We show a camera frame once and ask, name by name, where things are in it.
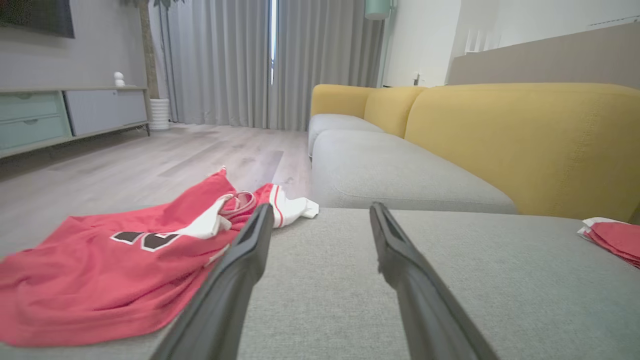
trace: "cabinet top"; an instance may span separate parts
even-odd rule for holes
[[[72,90],[119,90],[119,91],[127,91],[127,90],[146,90],[145,87],[140,86],[98,86],[94,88],[86,88],[86,87],[70,87],[70,88],[0,88],[0,94],[6,93],[15,93],[15,92],[51,92],[51,91],[72,91]]]

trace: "television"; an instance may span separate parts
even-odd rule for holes
[[[75,38],[69,0],[0,0],[0,26]]]

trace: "red jersey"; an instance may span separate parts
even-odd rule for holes
[[[237,192],[223,169],[169,204],[69,217],[39,246],[0,263],[0,340],[85,345],[164,327],[265,202],[274,227],[317,213],[317,204],[286,199],[273,184]]]

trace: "floor plank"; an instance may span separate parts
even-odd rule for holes
[[[70,215],[170,202],[226,166],[238,190],[309,196],[307,133],[176,124],[65,144],[0,162],[0,256],[40,243]]]

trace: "curtain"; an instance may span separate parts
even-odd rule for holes
[[[307,130],[317,84],[376,86],[383,22],[365,0],[278,0],[269,127]]]
[[[162,19],[177,121],[267,127],[269,0],[178,2]]]

